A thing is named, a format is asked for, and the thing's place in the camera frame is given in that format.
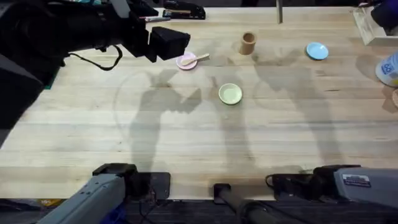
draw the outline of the wooden spoon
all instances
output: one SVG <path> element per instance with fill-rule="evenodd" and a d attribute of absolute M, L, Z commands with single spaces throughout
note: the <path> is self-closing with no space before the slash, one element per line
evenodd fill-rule
<path fill-rule="evenodd" d="M 193 62 L 196 62 L 196 61 L 199 60 L 199 59 L 207 58 L 207 57 L 209 57 L 209 56 L 210 56 L 210 54 L 204 54 L 204 55 L 201 55 L 201 56 L 197 56 L 197 57 L 195 57 L 195 58 L 183 60 L 183 61 L 181 62 L 181 65 L 187 66 L 187 65 L 189 65 L 189 64 L 191 64 L 191 63 L 193 63 Z"/>

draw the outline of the blue plate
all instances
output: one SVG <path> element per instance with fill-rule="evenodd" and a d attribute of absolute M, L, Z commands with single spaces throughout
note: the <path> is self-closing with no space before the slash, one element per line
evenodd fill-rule
<path fill-rule="evenodd" d="M 323 60 L 329 56 L 329 50 L 321 43 L 312 42 L 307 45 L 307 54 L 315 60 Z"/>

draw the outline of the light green bowl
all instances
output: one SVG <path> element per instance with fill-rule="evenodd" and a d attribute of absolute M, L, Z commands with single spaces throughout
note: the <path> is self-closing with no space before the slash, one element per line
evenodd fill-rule
<path fill-rule="evenodd" d="M 227 105 L 235 105 L 242 100 L 242 89 L 233 83 L 227 83 L 218 90 L 220 100 Z"/>

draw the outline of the wooden cup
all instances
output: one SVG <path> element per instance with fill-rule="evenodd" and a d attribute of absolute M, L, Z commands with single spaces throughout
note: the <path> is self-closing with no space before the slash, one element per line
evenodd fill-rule
<path fill-rule="evenodd" d="M 256 41 L 257 37 L 255 34 L 252 32 L 245 32 L 241 39 L 242 46 L 239 50 L 239 53 L 243 55 L 249 55 L 253 53 Z"/>

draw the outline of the pink bowl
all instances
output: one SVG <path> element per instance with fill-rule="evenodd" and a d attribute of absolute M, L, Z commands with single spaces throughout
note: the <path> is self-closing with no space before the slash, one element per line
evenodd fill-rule
<path fill-rule="evenodd" d="M 181 61 L 183 61 L 183 60 L 188 60 L 188 59 L 191 59 L 191 58 L 194 58 L 194 57 L 196 57 L 196 56 L 195 56 L 193 53 L 191 53 L 191 52 L 185 52 L 185 54 L 184 54 L 183 56 L 179 56 L 179 57 L 175 60 L 175 62 L 177 63 L 177 66 L 178 66 L 179 68 L 181 68 L 182 70 L 191 70 L 191 69 L 193 69 L 193 68 L 196 67 L 196 65 L 198 64 L 198 61 L 192 62 L 191 64 L 186 65 L 186 66 L 181 65 Z"/>

